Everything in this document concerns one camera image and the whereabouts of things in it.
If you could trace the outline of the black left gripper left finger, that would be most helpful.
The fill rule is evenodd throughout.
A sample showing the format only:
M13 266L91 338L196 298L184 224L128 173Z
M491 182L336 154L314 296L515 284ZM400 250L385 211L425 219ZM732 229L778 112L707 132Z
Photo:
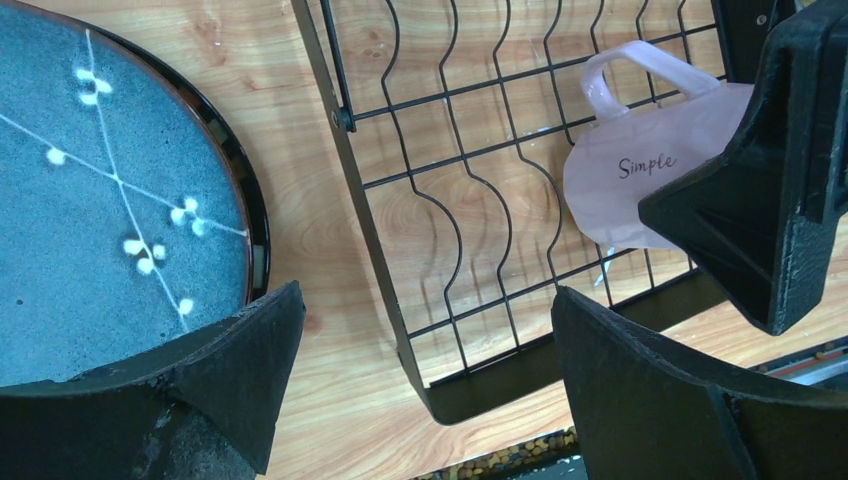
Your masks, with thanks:
M253 479L267 472L306 307L289 282L66 382L1 391L5 479Z

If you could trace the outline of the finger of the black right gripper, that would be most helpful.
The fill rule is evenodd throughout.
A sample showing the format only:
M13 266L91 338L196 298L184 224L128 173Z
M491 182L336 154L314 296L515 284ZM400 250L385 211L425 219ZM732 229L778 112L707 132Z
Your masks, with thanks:
M777 1L774 11L724 151L638 209L777 336L820 302L847 211L847 5Z

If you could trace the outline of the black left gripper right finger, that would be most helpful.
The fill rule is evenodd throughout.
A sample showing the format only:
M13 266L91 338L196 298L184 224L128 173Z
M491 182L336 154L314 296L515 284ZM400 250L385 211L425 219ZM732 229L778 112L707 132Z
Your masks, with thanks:
M558 289L555 344L592 479L843 479L847 396L721 361Z

